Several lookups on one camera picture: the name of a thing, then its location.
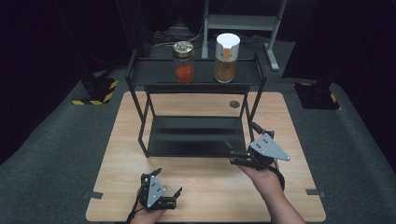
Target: shelf frame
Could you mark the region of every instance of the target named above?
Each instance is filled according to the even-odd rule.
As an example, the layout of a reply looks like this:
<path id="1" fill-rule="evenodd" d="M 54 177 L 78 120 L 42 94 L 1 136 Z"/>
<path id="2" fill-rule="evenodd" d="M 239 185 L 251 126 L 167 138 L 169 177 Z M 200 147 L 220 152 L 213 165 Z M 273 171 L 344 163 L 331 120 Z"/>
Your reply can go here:
<path id="1" fill-rule="evenodd" d="M 177 83 L 172 60 L 138 58 L 134 51 L 125 80 L 141 120 L 137 140 L 145 156 L 229 157 L 229 149 L 224 140 L 231 142 L 235 148 L 246 150 L 242 119 L 246 115 L 248 133 L 253 141 L 251 121 L 266 81 L 263 60 L 263 55 L 259 52 L 256 52 L 253 59 L 238 60 L 235 79 L 230 83 L 218 83 L 213 76 L 215 61 L 198 59 L 194 61 L 194 81 Z M 142 87 L 147 96 L 143 107 L 136 95 L 137 87 Z M 250 110 L 248 93 L 253 88 L 258 89 Z M 151 95 L 172 93 L 238 94 L 243 95 L 243 101 L 239 116 L 157 115 Z M 146 146 L 143 134 L 149 113 L 153 120 Z"/>

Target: white container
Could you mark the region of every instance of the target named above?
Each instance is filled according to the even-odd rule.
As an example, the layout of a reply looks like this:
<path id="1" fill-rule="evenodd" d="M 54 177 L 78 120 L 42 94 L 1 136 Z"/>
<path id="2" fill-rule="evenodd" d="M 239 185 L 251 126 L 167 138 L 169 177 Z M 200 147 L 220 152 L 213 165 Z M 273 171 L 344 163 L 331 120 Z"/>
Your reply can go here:
<path id="1" fill-rule="evenodd" d="M 231 82 L 235 77 L 240 38 L 233 34 L 219 35 L 216 42 L 215 79 L 221 83 Z"/>

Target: wooden tabletop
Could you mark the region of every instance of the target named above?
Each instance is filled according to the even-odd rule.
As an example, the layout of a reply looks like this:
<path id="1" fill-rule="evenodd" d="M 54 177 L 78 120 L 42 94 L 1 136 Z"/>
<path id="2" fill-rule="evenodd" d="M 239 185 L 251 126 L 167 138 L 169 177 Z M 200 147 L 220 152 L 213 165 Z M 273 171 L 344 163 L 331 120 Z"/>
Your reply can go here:
<path id="1" fill-rule="evenodd" d="M 253 105 L 255 92 L 248 96 Z M 146 94 L 138 92 L 142 105 Z M 238 115 L 231 101 L 242 103 L 242 96 L 229 94 L 155 94 L 152 100 L 158 115 Z M 282 94 L 264 92 L 254 121 L 275 131 L 275 141 L 289 154 L 290 161 L 278 161 L 285 176 L 285 194 L 305 221 L 326 218 L 318 195 L 307 195 L 315 183 Z M 148 119 L 144 140 L 149 140 L 152 117 Z M 244 124 L 246 143 L 250 142 Z M 166 186 L 163 196 L 173 196 L 182 187 L 177 208 L 168 210 L 160 222 L 259 222 L 270 221 L 265 203 L 253 184 L 228 158 L 150 157 L 137 142 L 140 119 L 131 93 L 125 92 L 106 154 L 94 186 L 103 193 L 91 198 L 86 218 L 89 221 L 125 221 L 131 212 L 140 176 L 163 168 L 157 178 Z"/>

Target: jar lid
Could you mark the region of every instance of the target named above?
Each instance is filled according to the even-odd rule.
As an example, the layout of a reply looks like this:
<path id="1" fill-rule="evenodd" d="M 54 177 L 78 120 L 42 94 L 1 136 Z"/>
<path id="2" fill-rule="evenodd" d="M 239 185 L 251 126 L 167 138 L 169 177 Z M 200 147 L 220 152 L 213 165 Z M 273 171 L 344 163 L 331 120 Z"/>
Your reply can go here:
<path id="1" fill-rule="evenodd" d="M 179 41 L 173 45 L 173 55 L 178 58 L 190 58 L 194 55 L 194 45 L 189 41 Z"/>

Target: forearm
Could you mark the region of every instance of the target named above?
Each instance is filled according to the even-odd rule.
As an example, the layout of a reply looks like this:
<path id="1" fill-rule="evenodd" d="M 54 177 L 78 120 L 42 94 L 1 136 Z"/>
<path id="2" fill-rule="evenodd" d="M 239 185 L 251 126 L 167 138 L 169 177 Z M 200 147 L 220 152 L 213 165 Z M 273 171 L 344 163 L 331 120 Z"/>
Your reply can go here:
<path id="1" fill-rule="evenodd" d="M 274 224 L 305 223 L 283 193 L 275 197 L 267 197 L 264 201 Z"/>

